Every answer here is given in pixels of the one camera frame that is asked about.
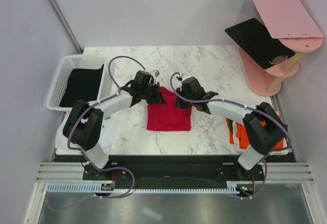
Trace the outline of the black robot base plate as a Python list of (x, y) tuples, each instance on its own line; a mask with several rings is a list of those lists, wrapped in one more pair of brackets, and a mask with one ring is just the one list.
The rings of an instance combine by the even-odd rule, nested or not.
[(261, 165), (245, 170), (236, 155), (112, 155), (100, 172), (87, 165), (83, 180), (109, 181), (125, 188), (226, 187), (232, 182), (259, 182)]

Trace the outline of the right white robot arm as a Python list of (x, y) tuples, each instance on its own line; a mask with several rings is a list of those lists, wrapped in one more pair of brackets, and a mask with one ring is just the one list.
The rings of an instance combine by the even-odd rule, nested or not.
[(286, 126), (281, 122), (272, 106), (266, 102), (260, 105), (246, 105), (228, 100), (223, 96), (209, 92), (199, 100), (192, 100), (175, 91), (181, 100), (190, 105), (203, 105), (211, 115), (228, 118), (245, 127), (249, 146), (243, 151), (234, 166), (234, 174), (240, 180), (252, 175), (252, 168), (262, 162), (271, 152), (283, 151), (290, 148), (275, 148), (276, 145), (289, 136)]

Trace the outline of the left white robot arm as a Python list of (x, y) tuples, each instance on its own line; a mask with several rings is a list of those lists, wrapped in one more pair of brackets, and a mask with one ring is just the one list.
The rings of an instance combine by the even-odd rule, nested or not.
[(100, 179), (106, 180), (112, 174), (112, 167), (107, 164), (109, 155), (99, 143), (103, 120), (142, 100), (147, 104), (165, 104), (159, 82), (137, 84), (129, 81), (117, 93), (92, 104), (83, 100), (74, 104), (62, 133), (67, 138), (68, 149), (79, 151), (93, 165)]

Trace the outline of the red t shirt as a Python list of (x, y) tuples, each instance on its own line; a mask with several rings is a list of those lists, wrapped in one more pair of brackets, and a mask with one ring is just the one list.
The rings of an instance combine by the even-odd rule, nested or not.
[(175, 106), (176, 94), (164, 86), (160, 87), (165, 104), (147, 106), (147, 130), (150, 131), (190, 131), (192, 109), (178, 109)]

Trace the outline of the white cloth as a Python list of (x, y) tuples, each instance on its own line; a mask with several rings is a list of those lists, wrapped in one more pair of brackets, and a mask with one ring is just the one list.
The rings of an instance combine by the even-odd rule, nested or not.
[[(238, 145), (232, 145), (232, 146), (237, 153), (243, 153), (245, 151), (245, 149), (241, 149)], [(288, 153), (291, 153), (291, 152), (292, 152), (292, 149), (287, 149), (287, 150), (283, 150), (283, 151), (273, 151), (270, 153), (270, 155), (287, 155)]]

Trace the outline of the green t shirt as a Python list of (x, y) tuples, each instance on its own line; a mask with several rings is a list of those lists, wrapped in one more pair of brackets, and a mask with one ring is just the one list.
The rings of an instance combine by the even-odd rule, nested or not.
[(226, 123), (227, 123), (227, 127), (228, 127), (228, 130), (229, 130), (229, 134), (231, 136), (234, 136), (235, 131), (237, 131), (237, 126), (236, 126), (235, 122), (233, 120), (231, 120), (231, 119), (226, 118)]

